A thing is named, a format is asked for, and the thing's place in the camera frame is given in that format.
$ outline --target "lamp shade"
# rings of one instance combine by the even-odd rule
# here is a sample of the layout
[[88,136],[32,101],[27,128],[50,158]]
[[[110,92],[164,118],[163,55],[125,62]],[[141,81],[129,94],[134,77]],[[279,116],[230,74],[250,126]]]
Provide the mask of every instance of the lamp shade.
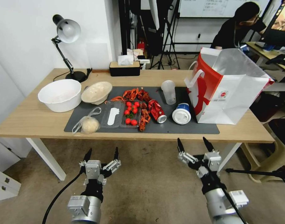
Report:
[[56,32],[59,39],[64,43],[73,43],[81,33],[80,26],[74,20],[64,19],[60,15],[54,15],[52,18],[55,23]]

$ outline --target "white container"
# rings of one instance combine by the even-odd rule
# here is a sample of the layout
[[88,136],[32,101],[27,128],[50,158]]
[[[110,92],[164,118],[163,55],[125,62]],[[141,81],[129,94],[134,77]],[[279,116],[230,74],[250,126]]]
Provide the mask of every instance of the white container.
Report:
[[80,93],[80,82],[62,79],[44,86],[38,93],[38,99],[54,112],[65,112],[81,103]]
[[111,83],[97,82],[83,91],[81,99],[85,103],[99,105],[107,99],[108,94],[111,92],[111,90]]
[[163,94],[165,96],[166,103],[169,105],[176,103],[176,84],[171,80],[166,80],[162,83],[161,89],[163,90]]

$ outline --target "red soda can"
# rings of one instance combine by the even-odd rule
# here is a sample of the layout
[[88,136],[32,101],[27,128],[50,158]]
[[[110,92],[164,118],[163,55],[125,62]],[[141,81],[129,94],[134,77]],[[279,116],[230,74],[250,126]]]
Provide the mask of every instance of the red soda can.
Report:
[[149,101],[149,111],[158,123],[166,121],[167,116],[164,114],[162,107],[156,100]]

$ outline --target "green herb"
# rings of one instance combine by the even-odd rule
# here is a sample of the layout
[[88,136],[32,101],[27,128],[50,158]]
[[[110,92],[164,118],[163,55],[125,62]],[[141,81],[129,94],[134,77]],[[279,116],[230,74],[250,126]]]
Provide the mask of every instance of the green herb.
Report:
[[130,114],[127,114],[126,115],[126,118],[133,118],[135,116],[135,114],[132,112],[132,111],[130,111]]

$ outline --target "tissue box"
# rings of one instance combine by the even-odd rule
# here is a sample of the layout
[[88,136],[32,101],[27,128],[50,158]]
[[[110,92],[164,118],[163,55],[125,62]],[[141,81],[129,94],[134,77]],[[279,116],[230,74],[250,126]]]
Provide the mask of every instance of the tissue box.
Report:
[[139,61],[134,61],[132,65],[118,65],[117,62],[111,62],[109,65],[111,76],[139,76]]

